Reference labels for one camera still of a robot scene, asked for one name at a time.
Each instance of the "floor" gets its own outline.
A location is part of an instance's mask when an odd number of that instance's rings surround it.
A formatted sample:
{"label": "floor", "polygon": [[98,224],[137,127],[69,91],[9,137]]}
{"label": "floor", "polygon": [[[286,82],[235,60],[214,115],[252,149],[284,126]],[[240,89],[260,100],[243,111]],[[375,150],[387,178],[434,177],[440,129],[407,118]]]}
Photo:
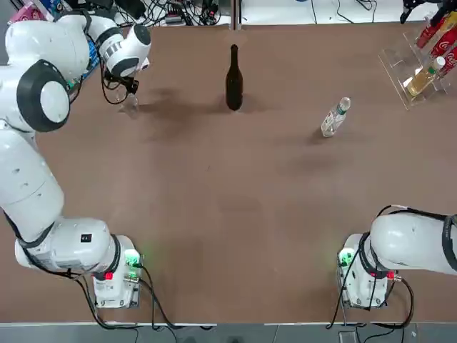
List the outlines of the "floor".
{"label": "floor", "polygon": [[[353,327],[335,325],[327,330],[324,324],[309,325],[262,325],[262,324],[222,324],[209,331],[200,327],[187,327],[176,331],[179,343],[356,343],[354,336],[340,341],[340,333],[353,331]],[[372,334],[380,334],[385,329],[373,325],[360,328],[360,340]],[[453,342],[457,335],[457,324],[411,324],[405,329],[404,343]],[[94,324],[60,325],[18,325],[0,324],[2,343],[134,343],[136,333],[130,330],[105,331]],[[400,343],[401,330],[385,336],[370,339],[371,343]],[[152,332],[150,327],[139,330],[137,343],[174,343],[169,330]]]}

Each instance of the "coca-cola can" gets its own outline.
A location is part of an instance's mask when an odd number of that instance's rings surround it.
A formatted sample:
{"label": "coca-cola can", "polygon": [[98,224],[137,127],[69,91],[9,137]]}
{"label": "coca-cola can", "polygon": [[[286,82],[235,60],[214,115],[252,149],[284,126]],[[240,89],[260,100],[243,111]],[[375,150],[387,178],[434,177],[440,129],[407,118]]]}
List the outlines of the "coca-cola can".
{"label": "coca-cola can", "polygon": [[457,65],[457,46],[452,49],[449,54],[444,56],[444,67],[439,71],[440,76],[446,75],[450,70],[452,70]]}
{"label": "coca-cola can", "polygon": [[447,16],[444,16],[435,27],[432,27],[431,24],[428,23],[426,28],[421,32],[421,35],[417,38],[416,45],[421,49],[427,45],[430,38],[433,37],[440,29],[441,25],[443,25],[446,18]]}
{"label": "coca-cola can", "polygon": [[457,40],[457,27],[447,31],[430,51],[431,58],[443,56]]}

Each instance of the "bottle label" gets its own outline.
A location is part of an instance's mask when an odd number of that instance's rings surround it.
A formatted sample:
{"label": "bottle label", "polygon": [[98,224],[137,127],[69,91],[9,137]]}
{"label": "bottle label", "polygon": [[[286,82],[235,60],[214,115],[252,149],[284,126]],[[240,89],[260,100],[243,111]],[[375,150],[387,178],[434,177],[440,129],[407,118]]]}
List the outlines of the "bottle label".
{"label": "bottle label", "polygon": [[331,111],[327,114],[326,118],[323,120],[323,123],[322,123],[322,130],[323,131],[327,131],[328,129],[331,128],[331,126],[333,125],[333,123],[335,122],[335,119],[333,117],[333,114],[331,113]]}

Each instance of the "black ring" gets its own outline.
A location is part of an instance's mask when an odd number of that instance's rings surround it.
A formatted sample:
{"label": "black ring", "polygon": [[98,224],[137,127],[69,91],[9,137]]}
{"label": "black ring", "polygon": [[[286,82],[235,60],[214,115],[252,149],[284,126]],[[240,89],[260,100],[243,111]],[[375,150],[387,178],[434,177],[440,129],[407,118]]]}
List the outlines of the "black ring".
{"label": "black ring", "polygon": [[457,258],[453,250],[453,242],[451,238],[452,225],[457,227],[456,214],[447,216],[444,219],[443,231],[441,233],[441,245],[443,246],[443,253],[452,269],[457,272]]}
{"label": "black ring", "polygon": [[50,81],[60,83],[66,90],[66,82],[60,71],[51,62],[40,59],[21,76],[16,90],[17,106],[22,117],[38,132],[60,129],[69,118],[70,106],[63,121],[55,122],[45,115],[41,106],[41,91]]}

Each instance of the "wine bottle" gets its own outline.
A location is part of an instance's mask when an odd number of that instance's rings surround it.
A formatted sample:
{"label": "wine bottle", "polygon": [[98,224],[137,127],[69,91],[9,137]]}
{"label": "wine bottle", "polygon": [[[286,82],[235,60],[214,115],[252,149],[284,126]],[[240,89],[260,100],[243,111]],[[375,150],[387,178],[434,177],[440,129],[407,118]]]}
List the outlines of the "wine bottle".
{"label": "wine bottle", "polygon": [[243,75],[238,66],[238,47],[230,48],[230,68],[226,77],[226,103],[229,109],[236,111],[243,104]]}

